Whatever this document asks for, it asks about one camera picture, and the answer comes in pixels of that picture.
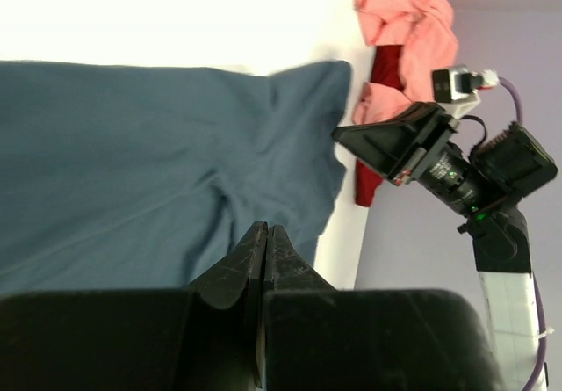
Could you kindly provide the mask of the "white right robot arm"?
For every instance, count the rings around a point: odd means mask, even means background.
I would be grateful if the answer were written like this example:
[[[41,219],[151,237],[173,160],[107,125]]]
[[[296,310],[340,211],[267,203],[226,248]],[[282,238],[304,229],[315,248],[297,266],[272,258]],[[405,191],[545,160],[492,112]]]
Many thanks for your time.
[[[465,218],[458,232],[472,239],[505,387],[545,390],[549,330],[518,205],[552,181],[558,169],[517,121],[484,137],[468,156],[451,139],[458,124],[440,105],[417,103],[394,119],[339,127],[332,137],[387,182],[416,182]]]

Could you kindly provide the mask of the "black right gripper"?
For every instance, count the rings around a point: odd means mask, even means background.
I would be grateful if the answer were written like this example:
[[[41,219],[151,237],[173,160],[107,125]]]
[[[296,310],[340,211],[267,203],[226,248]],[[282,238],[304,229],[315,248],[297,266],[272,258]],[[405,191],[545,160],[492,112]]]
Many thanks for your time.
[[[417,182],[453,212],[484,207],[486,181],[450,141],[459,122],[435,103],[415,103],[378,123],[338,127],[332,139],[396,185]]]

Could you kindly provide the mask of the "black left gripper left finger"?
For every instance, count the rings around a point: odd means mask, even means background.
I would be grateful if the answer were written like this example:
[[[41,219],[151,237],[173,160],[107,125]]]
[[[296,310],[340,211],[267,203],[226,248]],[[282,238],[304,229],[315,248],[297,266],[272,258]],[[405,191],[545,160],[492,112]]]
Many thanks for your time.
[[[22,293],[1,300],[4,390],[254,390],[263,382],[253,224],[183,288]]]

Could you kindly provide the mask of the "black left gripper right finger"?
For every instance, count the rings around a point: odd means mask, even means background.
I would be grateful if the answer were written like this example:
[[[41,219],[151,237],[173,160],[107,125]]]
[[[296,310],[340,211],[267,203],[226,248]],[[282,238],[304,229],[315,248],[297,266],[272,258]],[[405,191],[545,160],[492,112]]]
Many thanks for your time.
[[[338,291],[272,227],[263,314],[269,390],[501,390],[472,305],[441,289]]]

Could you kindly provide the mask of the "teal blue t shirt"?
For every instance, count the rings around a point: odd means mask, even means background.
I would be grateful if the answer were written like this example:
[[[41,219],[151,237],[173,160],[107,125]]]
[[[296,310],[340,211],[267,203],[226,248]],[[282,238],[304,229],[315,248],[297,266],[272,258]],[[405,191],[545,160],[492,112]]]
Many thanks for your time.
[[[168,288],[255,221],[314,261],[351,68],[1,65],[1,290]]]

